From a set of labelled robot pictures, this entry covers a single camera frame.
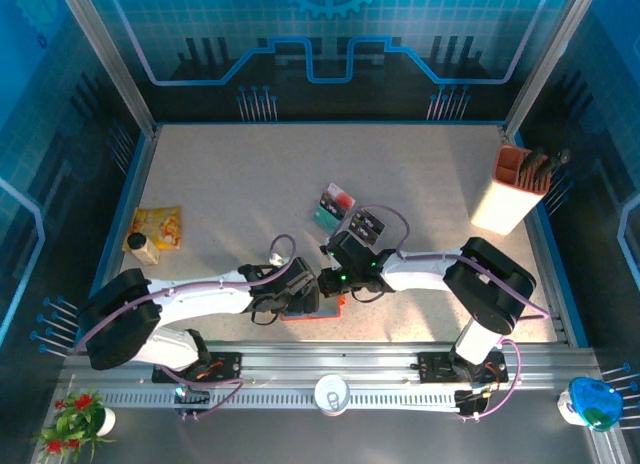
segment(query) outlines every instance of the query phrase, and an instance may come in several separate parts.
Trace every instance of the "black bracket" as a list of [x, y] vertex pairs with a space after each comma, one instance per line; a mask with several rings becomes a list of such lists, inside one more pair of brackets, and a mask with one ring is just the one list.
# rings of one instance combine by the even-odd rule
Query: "black bracket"
[[[242, 354], [239, 352], [210, 352], [209, 355], [211, 361], [208, 369], [204, 369], [195, 382], [218, 382], [240, 377]], [[158, 367], [153, 369], [151, 382], [156, 384], [176, 383]]]
[[509, 381], [504, 354], [501, 352], [490, 352], [482, 364], [474, 366], [471, 370], [470, 379], [465, 379], [456, 373], [451, 364], [449, 352], [420, 352], [418, 353], [418, 363], [411, 364], [411, 369], [418, 371], [421, 384], [469, 381], [474, 384], [490, 384]]

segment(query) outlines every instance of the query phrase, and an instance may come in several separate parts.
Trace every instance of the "pen holder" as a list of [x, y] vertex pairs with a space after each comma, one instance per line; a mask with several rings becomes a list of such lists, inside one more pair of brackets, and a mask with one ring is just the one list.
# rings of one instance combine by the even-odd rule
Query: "pen holder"
[[513, 146], [500, 148], [490, 179], [481, 188], [471, 213], [474, 226], [502, 235], [509, 234], [544, 197], [551, 184], [551, 175], [544, 176], [537, 183], [534, 175], [546, 156], [541, 156], [520, 175], [522, 161], [530, 152]]

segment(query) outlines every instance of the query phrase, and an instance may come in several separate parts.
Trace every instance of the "yellow package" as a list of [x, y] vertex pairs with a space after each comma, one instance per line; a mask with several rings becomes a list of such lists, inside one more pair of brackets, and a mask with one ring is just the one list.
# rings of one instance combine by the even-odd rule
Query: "yellow package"
[[[180, 206], [161, 209], [136, 208], [127, 238], [134, 232], [141, 232], [151, 239], [158, 249], [180, 249], [180, 209]], [[130, 251], [127, 239], [124, 240], [122, 250]]]

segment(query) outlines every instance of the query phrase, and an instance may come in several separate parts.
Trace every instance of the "glass panel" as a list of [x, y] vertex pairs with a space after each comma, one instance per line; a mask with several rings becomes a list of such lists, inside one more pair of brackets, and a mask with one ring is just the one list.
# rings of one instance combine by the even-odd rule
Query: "glass panel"
[[594, 0], [521, 129], [528, 147], [573, 153], [546, 208], [603, 370], [640, 365], [638, 12]]
[[74, 329], [43, 300], [87, 297], [139, 129], [63, 0], [0, 0], [0, 19], [0, 408], [18, 419], [0, 447], [30, 462], [73, 337], [55, 326]]
[[160, 121], [502, 120], [567, 0], [94, 0]]

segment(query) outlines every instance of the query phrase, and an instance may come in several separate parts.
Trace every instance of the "gray tabletop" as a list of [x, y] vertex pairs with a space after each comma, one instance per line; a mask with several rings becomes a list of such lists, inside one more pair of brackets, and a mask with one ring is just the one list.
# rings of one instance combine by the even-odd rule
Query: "gray tabletop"
[[[404, 213], [412, 226], [408, 251], [452, 249], [477, 235], [537, 277], [523, 224], [499, 236], [469, 222], [469, 207], [500, 145], [496, 126], [164, 126], [140, 206], [181, 205], [183, 243], [143, 270], [148, 277], [187, 279], [266, 263], [273, 237], [287, 232], [318, 272], [328, 265], [318, 250], [326, 234], [312, 215], [333, 181], [360, 204], [387, 204]], [[379, 216], [387, 224], [381, 245], [393, 247], [404, 228], [391, 214]], [[139, 266], [130, 255], [123, 263], [123, 269]], [[533, 300], [546, 307], [540, 287]], [[450, 293], [407, 291], [373, 304], [349, 298], [340, 319], [264, 328], [247, 316], [215, 315], [174, 327], [221, 340], [453, 341], [468, 318]], [[548, 321], [523, 323], [513, 337], [555, 340]]]

